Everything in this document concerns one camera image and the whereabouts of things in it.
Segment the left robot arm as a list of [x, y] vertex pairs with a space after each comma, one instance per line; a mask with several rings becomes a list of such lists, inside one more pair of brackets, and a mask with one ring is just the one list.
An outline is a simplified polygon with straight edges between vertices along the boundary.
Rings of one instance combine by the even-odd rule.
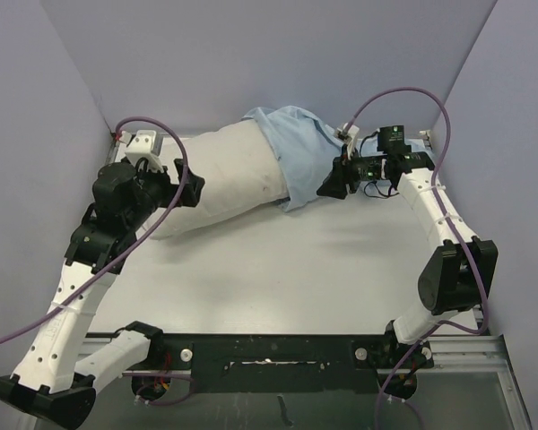
[[194, 208], [205, 181], [186, 159], [175, 159], [178, 182], [148, 158], [104, 166], [92, 186], [93, 202], [71, 235], [60, 281], [37, 335], [11, 374], [0, 376], [0, 400], [64, 429], [77, 429], [97, 394], [129, 367], [165, 360], [163, 331], [131, 322], [109, 344], [80, 359], [98, 307], [142, 239], [137, 230], [158, 209]]

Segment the light blue pillowcase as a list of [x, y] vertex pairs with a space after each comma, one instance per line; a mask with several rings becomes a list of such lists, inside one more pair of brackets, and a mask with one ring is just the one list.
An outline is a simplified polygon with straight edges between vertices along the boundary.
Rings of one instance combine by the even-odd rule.
[[313, 202], [333, 159], [341, 155], [342, 143], [334, 137], [334, 129], [295, 106], [255, 107], [242, 118], [256, 121], [277, 159], [288, 192], [281, 209], [289, 212]]

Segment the white pillow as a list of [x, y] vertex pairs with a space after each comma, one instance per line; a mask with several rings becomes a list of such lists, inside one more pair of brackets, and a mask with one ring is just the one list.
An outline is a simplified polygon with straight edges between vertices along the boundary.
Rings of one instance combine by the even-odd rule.
[[205, 180], [200, 202], [194, 208], [171, 211], [151, 239], [176, 237], [288, 196], [277, 158], [255, 120], [227, 125], [183, 143], [191, 172]]

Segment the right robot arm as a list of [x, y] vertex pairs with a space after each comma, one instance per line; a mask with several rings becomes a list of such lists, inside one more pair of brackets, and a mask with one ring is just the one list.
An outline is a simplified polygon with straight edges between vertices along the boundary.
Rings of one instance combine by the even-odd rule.
[[400, 125], [377, 130], [377, 154], [362, 156], [355, 147], [358, 128], [338, 128], [340, 156], [317, 195], [343, 200], [366, 183], [387, 181], [403, 197], [421, 223], [433, 252], [417, 286], [419, 298], [392, 323], [395, 336], [381, 344], [382, 358], [402, 366], [413, 355], [413, 343], [441, 322], [482, 304], [490, 293], [498, 248], [469, 228], [434, 175], [436, 166], [425, 151], [415, 152]]

